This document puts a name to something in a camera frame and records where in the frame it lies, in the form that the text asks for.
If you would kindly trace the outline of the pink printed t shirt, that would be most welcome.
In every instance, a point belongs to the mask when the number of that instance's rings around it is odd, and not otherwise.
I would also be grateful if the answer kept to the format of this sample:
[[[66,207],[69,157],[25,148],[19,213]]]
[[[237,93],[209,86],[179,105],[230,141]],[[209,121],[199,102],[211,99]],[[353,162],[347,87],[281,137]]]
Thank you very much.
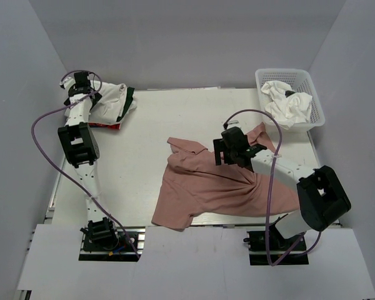
[[[170,137],[171,155],[151,222],[183,230],[203,213],[261,218],[266,215],[269,174],[216,165],[199,142]]]

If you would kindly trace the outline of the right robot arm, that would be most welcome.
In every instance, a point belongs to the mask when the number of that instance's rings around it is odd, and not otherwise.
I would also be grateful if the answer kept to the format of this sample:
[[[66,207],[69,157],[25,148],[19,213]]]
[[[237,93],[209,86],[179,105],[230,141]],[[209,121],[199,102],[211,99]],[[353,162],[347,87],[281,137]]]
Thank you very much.
[[[249,145],[246,136],[237,146],[225,139],[215,139],[213,145],[217,166],[237,164],[254,173],[271,173],[274,153],[261,144]],[[310,229],[320,233],[351,210],[351,202],[329,166],[313,169],[277,157],[274,178],[297,191],[299,208],[269,226],[271,250],[287,249],[299,234]]]

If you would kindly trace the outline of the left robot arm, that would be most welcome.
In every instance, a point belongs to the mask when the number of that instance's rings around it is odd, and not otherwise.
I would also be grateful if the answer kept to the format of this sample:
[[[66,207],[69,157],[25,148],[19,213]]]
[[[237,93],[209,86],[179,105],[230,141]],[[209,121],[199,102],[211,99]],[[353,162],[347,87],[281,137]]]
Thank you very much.
[[[97,95],[89,79],[77,79],[69,88],[68,103],[71,105],[66,124],[57,130],[66,159],[74,167],[77,182],[88,191],[85,197],[87,226],[81,231],[87,240],[105,250],[119,244],[119,233],[113,222],[103,213],[105,208],[98,179],[98,144],[88,124],[90,110]]]

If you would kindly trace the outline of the folded white t shirt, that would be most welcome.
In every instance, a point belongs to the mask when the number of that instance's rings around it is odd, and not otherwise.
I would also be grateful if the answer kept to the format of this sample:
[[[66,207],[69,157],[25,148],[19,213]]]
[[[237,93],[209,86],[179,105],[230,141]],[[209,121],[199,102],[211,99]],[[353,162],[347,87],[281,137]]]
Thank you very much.
[[[125,84],[104,82],[99,91],[101,99],[90,110],[89,123],[108,126],[121,124],[131,105],[127,93]]]

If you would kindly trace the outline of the folded dark green t shirt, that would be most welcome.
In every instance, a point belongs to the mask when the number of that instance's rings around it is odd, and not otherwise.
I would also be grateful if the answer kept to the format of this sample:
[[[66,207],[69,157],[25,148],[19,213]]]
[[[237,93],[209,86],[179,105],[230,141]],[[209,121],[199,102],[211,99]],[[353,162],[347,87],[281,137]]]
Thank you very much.
[[[137,104],[134,100],[133,94],[134,94],[134,88],[133,87],[127,87],[126,89],[126,100],[124,103],[124,107],[122,110],[122,113],[118,116],[117,121],[121,122],[122,119],[126,116],[126,114],[130,111],[136,108]]]

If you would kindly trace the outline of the folded red t shirt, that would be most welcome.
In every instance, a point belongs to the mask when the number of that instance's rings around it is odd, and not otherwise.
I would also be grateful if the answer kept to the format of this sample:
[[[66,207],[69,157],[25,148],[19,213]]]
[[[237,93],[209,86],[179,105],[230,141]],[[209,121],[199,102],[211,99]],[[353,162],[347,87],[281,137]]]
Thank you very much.
[[[121,127],[120,124],[107,125],[107,124],[93,123],[93,122],[90,122],[89,126],[91,128],[107,128],[107,129],[113,129],[113,130],[119,130]]]

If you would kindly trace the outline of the crumpled white t shirt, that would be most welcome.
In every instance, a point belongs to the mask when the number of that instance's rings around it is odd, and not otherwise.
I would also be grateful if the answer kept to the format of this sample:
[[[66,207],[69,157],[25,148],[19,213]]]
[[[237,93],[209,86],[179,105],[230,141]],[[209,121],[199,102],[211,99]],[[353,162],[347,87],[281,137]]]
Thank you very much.
[[[311,120],[313,97],[305,92],[296,92],[282,81],[267,81],[261,92],[270,97],[271,102],[264,110],[283,128],[290,129],[296,124]]]

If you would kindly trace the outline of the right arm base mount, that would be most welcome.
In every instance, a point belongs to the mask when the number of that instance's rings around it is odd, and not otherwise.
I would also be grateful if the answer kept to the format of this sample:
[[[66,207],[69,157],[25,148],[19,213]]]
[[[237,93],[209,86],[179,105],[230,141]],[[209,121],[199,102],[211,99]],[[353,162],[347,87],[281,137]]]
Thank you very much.
[[[272,261],[278,260],[298,239],[300,235],[293,236],[287,240],[279,241],[272,234],[269,234],[269,250]],[[248,231],[243,243],[249,249],[249,262],[251,266],[268,266],[266,257],[266,242],[264,231]],[[283,266],[308,265],[308,255],[300,254],[307,250],[305,239],[302,237],[295,248],[279,263]]]

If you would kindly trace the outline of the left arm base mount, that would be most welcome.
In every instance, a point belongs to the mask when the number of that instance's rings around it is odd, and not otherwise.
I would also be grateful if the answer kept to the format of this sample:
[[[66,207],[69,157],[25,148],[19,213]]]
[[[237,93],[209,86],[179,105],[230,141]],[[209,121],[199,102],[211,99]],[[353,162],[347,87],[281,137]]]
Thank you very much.
[[[117,263],[136,263],[139,258],[129,243],[125,233],[118,229],[114,237],[104,237],[103,239],[93,240],[83,232],[81,248],[79,252],[79,261],[85,262],[117,262]]]

